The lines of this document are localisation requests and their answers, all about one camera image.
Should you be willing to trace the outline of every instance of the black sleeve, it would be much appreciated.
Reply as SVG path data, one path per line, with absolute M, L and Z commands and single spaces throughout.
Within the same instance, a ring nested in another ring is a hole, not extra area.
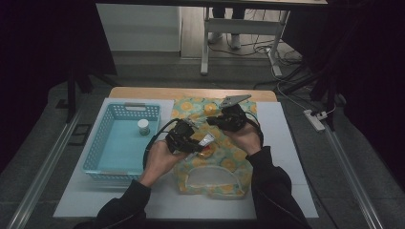
M 98 212 L 92 229 L 115 225 L 112 228 L 144 228 L 151 189 L 133 180 L 121 198 L 113 198 Z
M 259 228 L 310 228 L 291 195 L 291 179 L 272 163 L 270 147 L 246 159 L 253 166 L 251 189 Z

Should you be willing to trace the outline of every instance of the blue plastic basket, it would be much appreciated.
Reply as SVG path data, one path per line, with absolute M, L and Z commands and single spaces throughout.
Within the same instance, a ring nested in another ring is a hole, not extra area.
M 141 119 L 149 121 L 149 135 L 139 133 Z M 90 147 L 84 148 L 84 173 L 94 179 L 139 179 L 144 150 L 159 125 L 158 104 L 104 101 L 86 143 Z

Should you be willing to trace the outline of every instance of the small white cup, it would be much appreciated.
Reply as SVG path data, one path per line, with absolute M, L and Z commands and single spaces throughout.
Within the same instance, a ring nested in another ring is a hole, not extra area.
M 139 133 L 141 135 L 149 135 L 149 121 L 146 119 L 141 119 L 138 121 Z

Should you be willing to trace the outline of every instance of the person's leg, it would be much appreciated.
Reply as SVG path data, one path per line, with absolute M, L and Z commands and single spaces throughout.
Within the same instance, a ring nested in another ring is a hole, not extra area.
M 233 8 L 232 9 L 232 19 L 244 19 L 245 18 L 245 8 Z
M 214 18 L 225 18 L 225 8 L 213 8 L 212 15 Z M 211 32 L 208 36 L 208 43 L 214 44 L 223 38 L 221 32 Z
M 225 8 L 213 8 L 212 15 L 214 18 L 225 18 Z
M 245 18 L 245 8 L 235 7 L 232 9 L 232 19 L 244 19 L 244 18 Z M 231 34 L 230 48 L 232 50 L 238 50 L 241 48 L 241 41 L 238 33 Z

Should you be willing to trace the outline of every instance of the power strip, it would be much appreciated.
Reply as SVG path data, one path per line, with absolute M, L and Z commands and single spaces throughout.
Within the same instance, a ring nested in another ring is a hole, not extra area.
M 310 124 L 312 124 L 313 128 L 315 128 L 315 130 L 317 132 L 325 131 L 324 124 L 322 124 L 321 121 L 319 121 L 319 119 L 316 117 L 316 115 L 312 116 L 311 113 L 312 113 L 312 110 L 305 110 L 304 111 L 304 115 L 307 117 Z

